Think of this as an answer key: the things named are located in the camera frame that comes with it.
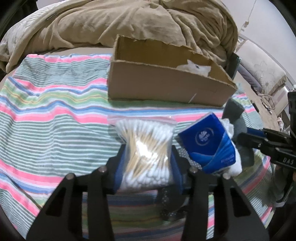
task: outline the white tissue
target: white tissue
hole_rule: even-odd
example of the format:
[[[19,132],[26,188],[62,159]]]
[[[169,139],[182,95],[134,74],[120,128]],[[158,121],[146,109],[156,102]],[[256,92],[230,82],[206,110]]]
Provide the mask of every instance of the white tissue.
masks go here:
[[[220,119],[220,122],[223,125],[224,129],[226,130],[229,138],[231,139],[234,134],[233,125],[229,122],[229,119]],[[235,150],[235,163],[222,171],[223,177],[225,179],[229,179],[230,177],[235,177],[242,172],[242,162],[241,162],[240,154],[239,154],[235,144],[233,143],[233,141],[231,141],[231,143],[232,143],[234,150]]]
[[[211,66],[198,65],[187,59],[187,64],[179,65],[176,69],[208,77]]]

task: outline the white cloth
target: white cloth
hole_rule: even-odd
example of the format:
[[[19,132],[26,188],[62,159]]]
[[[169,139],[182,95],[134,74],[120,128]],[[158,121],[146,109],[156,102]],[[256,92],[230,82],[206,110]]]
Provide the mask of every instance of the white cloth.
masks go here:
[[[229,122],[229,119],[220,119],[220,122],[223,125],[224,129],[226,130],[229,138],[231,139],[234,134],[234,126]],[[235,163],[222,171],[223,177],[225,179],[229,179],[230,177],[235,177],[242,172],[242,162],[241,162],[240,154],[236,149],[233,141],[231,141],[231,143],[235,150]]]

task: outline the striped bedsheet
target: striped bedsheet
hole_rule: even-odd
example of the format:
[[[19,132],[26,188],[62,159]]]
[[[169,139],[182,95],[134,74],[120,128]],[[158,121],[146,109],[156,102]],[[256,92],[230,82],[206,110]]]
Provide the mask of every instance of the striped bedsheet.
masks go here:
[[[176,132],[212,111],[192,104],[108,101],[110,55],[28,55],[0,92],[0,204],[23,237],[52,191],[69,172],[88,174],[116,155],[120,140],[109,115],[172,116]],[[233,98],[245,107],[248,127],[262,121],[239,87]],[[180,148],[176,140],[173,144]],[[269,158],[255,153],[255,165],[236,178],[266,223],[271,213]],[[180,240],[184,220],[162,221],[157,192],[108,197],[117,240]],[[86,206],[83,206],[85,221]],[[209,198],[208,236],[213,234],[213,197]],[[87,236],[87,226],[83,225]]]

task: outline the beige duvet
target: beige duvet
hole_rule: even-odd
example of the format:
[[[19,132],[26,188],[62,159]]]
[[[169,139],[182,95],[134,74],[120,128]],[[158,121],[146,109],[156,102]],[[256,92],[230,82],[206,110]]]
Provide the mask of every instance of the beige duvet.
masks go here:
[[[187,45],[222,66],[238,38],[220,0],[68,0],[15,24],[0,43],[0,68],[10,72],[29,53],[113,47],[117,34]]]

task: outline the cardboard box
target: cardboard box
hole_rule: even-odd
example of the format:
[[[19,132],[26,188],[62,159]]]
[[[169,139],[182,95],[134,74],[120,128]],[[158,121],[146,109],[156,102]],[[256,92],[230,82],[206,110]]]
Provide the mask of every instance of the cardboard box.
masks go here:
[[[210,65],[209,77],[176,70],[187,59]],[[141,99],[221,107],[237,90],[224,69],[186,46],[117,36],[108,78],[110,99]]]

